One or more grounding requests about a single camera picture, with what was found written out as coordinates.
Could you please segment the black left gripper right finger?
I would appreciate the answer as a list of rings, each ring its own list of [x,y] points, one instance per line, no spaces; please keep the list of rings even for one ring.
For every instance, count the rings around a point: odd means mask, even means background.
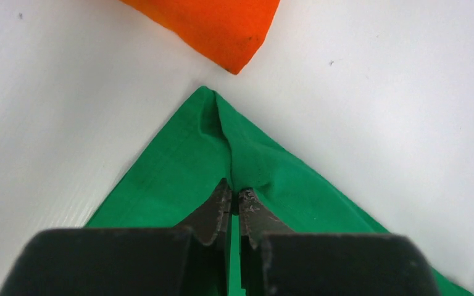
[[[270,234],[293,234],[252,188],[238,193],[241,287],[246,295],[268,295],[265,275],[271,267]]]

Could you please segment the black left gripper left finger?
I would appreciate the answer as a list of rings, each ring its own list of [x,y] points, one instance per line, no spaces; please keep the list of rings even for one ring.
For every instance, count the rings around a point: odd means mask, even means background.
[[[222,178],[209,198],[175,227],[191,231],[182,295],[228,295],[232,191]]]

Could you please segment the green t-shirt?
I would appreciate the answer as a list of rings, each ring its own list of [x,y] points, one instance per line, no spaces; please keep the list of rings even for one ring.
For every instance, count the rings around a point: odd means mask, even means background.
[[[206,87],[177,110],[88,224],[168,226],[205,201],[222,178],[237,189],[253,188],[269,209],[300,231],[384,231]]]

